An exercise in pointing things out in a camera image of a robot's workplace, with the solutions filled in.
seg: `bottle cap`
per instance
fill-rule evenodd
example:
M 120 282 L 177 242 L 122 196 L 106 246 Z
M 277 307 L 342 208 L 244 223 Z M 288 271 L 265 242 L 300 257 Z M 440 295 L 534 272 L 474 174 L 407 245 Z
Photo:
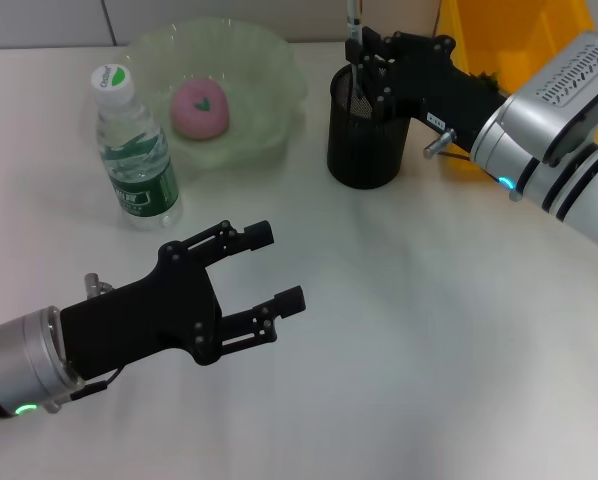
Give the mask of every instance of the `bottle cap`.
M 135 85 L 130 71 L 114 63 L 102 65 L 90 77 L 97 103 L 104 107 L 119 107 L 132 100 Z

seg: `cable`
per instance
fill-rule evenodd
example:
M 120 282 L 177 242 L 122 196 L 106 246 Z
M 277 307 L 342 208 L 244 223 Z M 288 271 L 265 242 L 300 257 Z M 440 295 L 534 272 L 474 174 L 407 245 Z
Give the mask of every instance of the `cable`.
M 439 152 L 437 155 L 439 155 L 440 157 L 459 158 L 461 160 L 468 160 L 468 161 L 471 160 L 470 157 L 468 157 L 466 155 L 461 155 L 459 153 Z
M 77 400 L 81 400 L 84 397 L 94 395 L 95 393 L 103 392 L 108 388 L 108 385 L 115 381 L 115 379 L 119 376 L 122 370 L 123 367 L 118 368 L 108 380 L 101 380 L 100 382 L 91 383 L 90 385 L 86 385 L 85 387 L 83 387 L 78 392 L 70 394 L 70 400 L 74 402 Z
M 112 40 L 112 44 L 116 47 L 117 46 L 117 37 L 115 37 L 115 31 L 112 28 L 112 22 L 110 21 L 110 15 L 108 15 L 108 6 L 106 5 L 106 0 L 101 0 L 101 8 L 103 9 L 103 16 L 106 19 L 106 25 L 108 26 L 108 33 L 110 33 L 110 39 Z

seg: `pink steamed bun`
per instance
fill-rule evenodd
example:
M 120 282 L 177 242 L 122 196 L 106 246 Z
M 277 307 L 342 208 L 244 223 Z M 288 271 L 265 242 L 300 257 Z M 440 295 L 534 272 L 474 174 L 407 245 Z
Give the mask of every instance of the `pink steamed bun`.
M 172 96 L 170 120 L 175 130 L 194 140 L 217 137 L 230 125 L 226 94 L 209 78 L 188 80 Z

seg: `plastic bottle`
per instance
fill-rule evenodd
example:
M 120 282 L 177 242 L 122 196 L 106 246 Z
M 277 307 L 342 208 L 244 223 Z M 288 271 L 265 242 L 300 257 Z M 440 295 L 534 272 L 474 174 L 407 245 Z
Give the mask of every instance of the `plastic bottle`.
M 91 83 L 99 154 L 125 218 L 141 230 L 172 225 L 182 207 L 163 129 L 135 94 L 126 67 L 103 65 Z

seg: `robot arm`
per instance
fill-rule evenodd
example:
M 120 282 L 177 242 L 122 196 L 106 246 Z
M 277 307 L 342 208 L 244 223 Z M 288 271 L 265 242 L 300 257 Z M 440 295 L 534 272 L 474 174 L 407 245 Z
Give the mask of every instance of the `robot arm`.
M 0 325 L 0 419 L 104 390 L 99 375 L 168 348 L 200 365 L 277 339 L 274 320 L 305 310 L 301 287 L 245 312 L 222 316 L 206 267 L 274 242 L 268 222 L 238 233 L 224 221 L 159 249 L 154 270 L 119 289 L 86 276 L 88 300 L 48 307 Z
M 378 119 L 416 118 L 440 134 L 427 158 L 450 143 L 499 181 L 598 244 L 598 33 L 581 34 L 514 95 L 467 75 L 450 59 L 455 41 L 364 28 L 346 58 L 363 72 Z

